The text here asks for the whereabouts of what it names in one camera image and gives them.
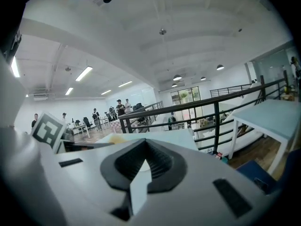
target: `desk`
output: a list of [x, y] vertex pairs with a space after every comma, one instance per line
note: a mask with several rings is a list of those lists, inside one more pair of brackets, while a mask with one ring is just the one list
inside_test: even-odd
[[88, 127], [87, 127], [86, 125], [80, 125], [80, 126], [73, 127], [72, 130], [75, 130], [75, 129], [81, 129], [82, 132], [84, 133], [84, 128], [86, 128], [88, 137], [90, 138], [89, 131], [88, 131]]
[[110, 126], [110, 122], [109, 122], [109, 118], [107, 116], [103, 117], [103, 118], [99, 118], [102, 121], [102, 125], [104, 125], [106, 123], [106, 120], [108, 120], [108, 124]]
[[272, 174], [279, 164], [288, 142], [294, 135], [295, 138], [291, 150], [296, 144], [298, 136], [296, 132], [298, 132], [300, 128], [301, 103], [283, 100], [266, 100], [258, 105], [234, 113], [233, 118], [234, 135], [229, 159], [233, 156], [236, 144], [238, 122], [242, 122], [281, 143], [276, 157], [268, 170], [268, 173]]
[[[146, 133], [126, 133], [118, 134], [120, 137], [126, 141], [135, 140], [135, 139], [154, 139], [158, 141], [164, 141], [171, 144], [179, 145], [194, 151], [198, 151], [197, 145], [194, 142], [192, 135], [189, 129], [181, 130], [169, 130], [169, 131], [158, 131], [158, 132], [146, 132]], [[108, 143], [111, 136], [114, 134], [111, 133], [106, 137], [98, 140], [96, 143]]]

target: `blue chair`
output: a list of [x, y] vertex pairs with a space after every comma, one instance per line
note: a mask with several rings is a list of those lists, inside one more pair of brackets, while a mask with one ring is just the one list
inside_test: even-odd
[[293, 165], [301, 157], [301, 149], [289, 153], [284, 172], [281, 178], [276, 181], [264, 169], [261, 168], [255, 161], [249, 161], [237, 168], [237, 171], [245, 175], [248, 179], [257, 185], [260, 185], [265, 194], [270, 194], [277, 189], [284, 187]]

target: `ceiling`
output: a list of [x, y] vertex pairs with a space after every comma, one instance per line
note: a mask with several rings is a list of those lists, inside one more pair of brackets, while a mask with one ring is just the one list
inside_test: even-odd
[[[267, 0], [34, 0], [21, 32], [22, 82], [56, 97], [70, 86], [98, 97], [129, 80], [163, 91], [176, 74], [179, 86], [199, 83], [292, 39]], [[76, 83], [87, 61], [93, 73]]]
[[[58, 42], [23, 35], [16, 53], [20, 82], [30, 96], [43, 99], [66, 98], [69, 87], [73, 91], [68, 98], [98, 97], [101, 93], [118, 88], [128, 81], [140, 82], [134, 76], [86, 52]], [[93, 70], [81, 81], [76, 78], [91, 66]]]

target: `fluorescent light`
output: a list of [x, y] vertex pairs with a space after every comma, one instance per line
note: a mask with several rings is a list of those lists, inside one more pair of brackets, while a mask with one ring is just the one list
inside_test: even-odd
[[122, 85], [119, 85], [119, 87], [122, 87], [122, 86], [124, 86], [124, 85], [129, 84], [129, 83], [132, 83], [132, 81], [129, 81], [129, 82], [126, 82], [126, 83], [124, 83], [124, 84], [122, 84]]
[[107, 90], [106, 92], [102, 93], [101, 95], [104, 95], [104, 94], [109, 93], [109, 92], [111, 92], [111, 90]]
[[20, 74], [19, 74], [19, 71], [18, 71], [16, 56], [14, 56], [14, 58], [13, 58], [13, 62], [11, 64], [11, 69], [13, 70], [14, 76], [19, 78]]
[[70, 87], [68, 90], [67, 90], [67, 92], [66, 92], [66, 94], [65, 95], [69, 95], [70, 94], [70, 92], [73, 90], [73, 87]]
[[77, 77], [76, 81], [80, 81], [87, 73], [89, 73], [93, 68], [88, 66], [80, 75]]

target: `black rubber mount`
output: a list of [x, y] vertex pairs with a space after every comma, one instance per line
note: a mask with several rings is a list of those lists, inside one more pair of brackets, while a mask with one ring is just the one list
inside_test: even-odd
[[144, 160], [151, 169], [152, 182], [147, 187], [149, 194], [172, 190], [186, 175], [187, 164], [180, 154], [149, 139], [141, 139], [109, 155], [103, 160], [100, 171], [110, 187], [129, 192]]

